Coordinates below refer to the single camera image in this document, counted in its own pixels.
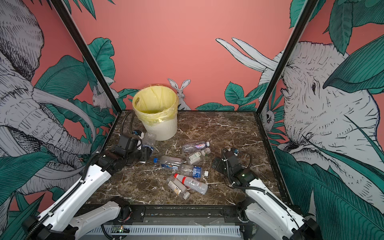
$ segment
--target white trash can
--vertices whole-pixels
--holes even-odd
[[[150,86],[140,90],[132,100],[138,119],[157,141],[165,141],[177,132],[177,107],[179,98],[165,86]]]

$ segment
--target plastic bottle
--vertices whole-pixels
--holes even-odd
[[[179,170],[181,165],[183,165],[183,159],[178,157],[169,157],[169,156],[162,156],[160,159],[155,157],[153,159],[154,163],[160,163],[162,167]]]
[[[169,176],[167,178],[168,187],[174,191],[178,196],[187,199],[189,198],[190,193],[187,191],[187,188],[174,176]]]
[[[175,178],[177,178],[181,183],[183,183],[185,186],[201,193],[205,194],[208,190],[208,185],[202,182],[199,182],[191,177],[184,176],[181,174],[175,174]]]
[[[180,173],[184,176],[201,178],[202,175],[208,177],[208,171],[203,171],[201,167],[191,166],[187,164],[181,165]]]
[[[191,142],[186,145],[183,145],[181,149],[183,150],[183,152],[194,152],[197,150],[203,150],[207,147],[209,147],[209,142],[198,141],[198,142]]]
[[[211,153],[211,149],[209,149],[209,147],[201,151],[196,151],[188,156],[187,158],[188,164],[189,165],[197,164],[204,159],[205,155],[210,153]]]
[[[156,143],[156,134],[149,133],[149,132],[144,134],[144,138],[142,141],[142,145],[144,147],[150,147],[150,149],[153,151],[153,149],[155,148],[155,143]]]

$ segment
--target black metal pole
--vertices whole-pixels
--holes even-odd
[[[287,43],[287,46],[281,56],[279,63],[277,64],[276,70],[273,73],[272,79],[265,91],[264,97],[257,108],[256,114],[260,115],[264,106],[268,102],[268,98],[271,95],[277,81],[280,79],[281,73],[283,72],[288,60],[291,58],[291,54],[295,49],[297,42],[299,41],[301,34],[303,33],[305,26],[312,15],[312,12],[317,4],[318,0],[308,0],[304,6],[303,13],[300,15],[298,22],[293,29],[292,35]]]
[[[104,89],[105,94],[107,94],[107,97],[111,101],[113,107],[115,108],[117,113],[121,113],[122,110],[118,102],[116,101],[115,97],[113,96],[108,84],[106,83],[103,73],[101,72],[99,66],[97,65],[95,59],[93,58],[91,52],[89,51],[88,46],[84,42],[79,30],[77,29],[76,25],[73,23],[72,18],[68,14],[64,4],[62,3],[61,0],[51,0],[51,2],[54,8],[56,9],[57,13],[59,14],[61,20],[63,21],[64,25],[67,27],[77,47],[80,49],[82,55],[84,56],[85,61],[87,61],[96,79],[99,81],[100,85]]]

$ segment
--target clear plastic bottle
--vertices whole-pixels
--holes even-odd
[[[204,175],[205,177],[208,177],[208,171],[203,171],[201,167],[191,166],[187,164],[181,165],[180,173],[184,176],[189,176],[194,178],[201,178],[202,175]]]
[[[149,132],[144,134],[144,138],[142,141],[142,145],[144,147],[150,147],[150,149],[153,151],[153,149],[155,148],[155,143],[156,143],[156,134],[149,133]]]
[[[207,147],[209,147],[209,142],[198,141],[187,143],[186,145],[183,145],[181,149],[183,150],[183,152],[194,152],[197,150],[203,150]]]
[[[162,156],[160,159],[155,157],[153,159],[154,163],[160,163],[162,167],[174,169],[174,170],[179,170],[181,165],[183,165],[183,159],[178,158],[178,157],[169,157],[169,156]]]
[[[211,149],[209,149],[209,147],[207,147],[206,149],[201,150],[201,151],[196,151],[196,152],[194,152],[188,156],[188,158],[187,158],[188,164],[189,165],[197,164],[197,163],[203,161],[205,155],[210,154],[210,153],[211,153]]]
[[[199,182],[191,177],[184,176],[181,174],[175,174],[175,178],[177,178],[182,184],[193,189],[201,194],[205,194],[208,190],[208,185],[202,182]]]
[[[174,191],[178,196],[187,199],[189,198],[190,193],[187,191],[187,188],[174,176],[169,176],[167,178],[168,187]]]

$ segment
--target marble tabletop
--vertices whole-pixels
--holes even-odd
[[[121,121],[126,112],[122,113],[107,147],[117,144]],[[130,117],[124,125],[124,132],[129,129]],[[156,149],[147,163],[135,163],[115,173],[107,182],[88,199],[86,204],[104,204],[114,196],[120,196],[132,204],[189,204],[189,205],[232,205],[245,199],[245,194],[239,189],[232,189],[226,184],[224,175],[210,168],[215,157],[221,156],[223,147],[236,147],[239,151],[249,152],[253,156],[252,170],[260,177],[264,184],[280,198],[277,181],[272,172],[267,153],[262,142],[259,129],[253,113],[237,112],[197,112],[180,111],[177,115],[178,130],[174,137],[166,141],[157,141]],[[145,128],[135,118],[133,129],[144,132]],[[209,171],[208,177],[201,178],[201,182],[209,185],[207,193],[202,195],[189,190],[191,195],[187,200],[172,192],[166,179],[172,172],[161,168],[153,162],[155,157],[163,155],[179,157],[186,161],[187,154],[181,151],[181,146],[192,141],[205,140],[210,142],[211,154],[203,162],[197,164]],[[249,164],[249,157],[239,155],[244,166]]]

